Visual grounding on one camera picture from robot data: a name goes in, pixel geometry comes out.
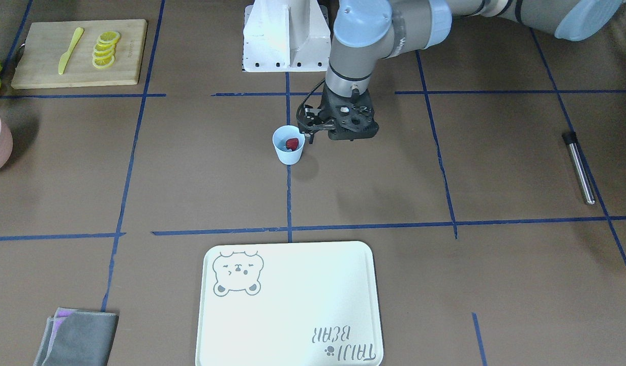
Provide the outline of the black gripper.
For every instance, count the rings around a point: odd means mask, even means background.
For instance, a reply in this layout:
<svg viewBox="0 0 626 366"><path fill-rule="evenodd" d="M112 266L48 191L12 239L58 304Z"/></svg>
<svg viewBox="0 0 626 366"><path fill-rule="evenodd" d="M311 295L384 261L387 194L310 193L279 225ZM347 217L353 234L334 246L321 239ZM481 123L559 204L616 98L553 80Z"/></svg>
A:
<svg viewBox="0 0 626 366"><path fill-rule="evenodd" d="M296 111L296 120L309 144L313 144L318 132L327 132L331 140L353 141L375 137L379 130L368 90L360 95L341 97L325 87L320 106L313 108L302 102Z"/></svg>

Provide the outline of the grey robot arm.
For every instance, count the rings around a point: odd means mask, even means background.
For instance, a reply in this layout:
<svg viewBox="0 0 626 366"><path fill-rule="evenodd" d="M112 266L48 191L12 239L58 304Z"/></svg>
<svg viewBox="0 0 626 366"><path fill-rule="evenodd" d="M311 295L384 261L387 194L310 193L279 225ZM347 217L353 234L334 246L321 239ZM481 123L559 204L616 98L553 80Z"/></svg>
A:
<svg viewBox="0 0 626 366"><path fill-rule="evenodd" d="M368 86L376 63L443 42L454 19L483 16L573 42L596 34L620 1L340 1L320 106L301 103L299 132L313 139L373 138L379 130Z"/></svg>

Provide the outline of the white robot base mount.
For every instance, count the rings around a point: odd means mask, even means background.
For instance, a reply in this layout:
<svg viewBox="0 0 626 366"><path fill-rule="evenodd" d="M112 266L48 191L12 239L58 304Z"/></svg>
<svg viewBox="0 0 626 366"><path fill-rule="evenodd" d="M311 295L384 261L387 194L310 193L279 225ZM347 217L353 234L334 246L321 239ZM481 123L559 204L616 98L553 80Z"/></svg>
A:
<svg viewBox="0 0 626 366"><path fill-rule="evenodd" d="M331 28L318 1L255 1L245 7L243 37L245 72L327 71Z"/></svg>

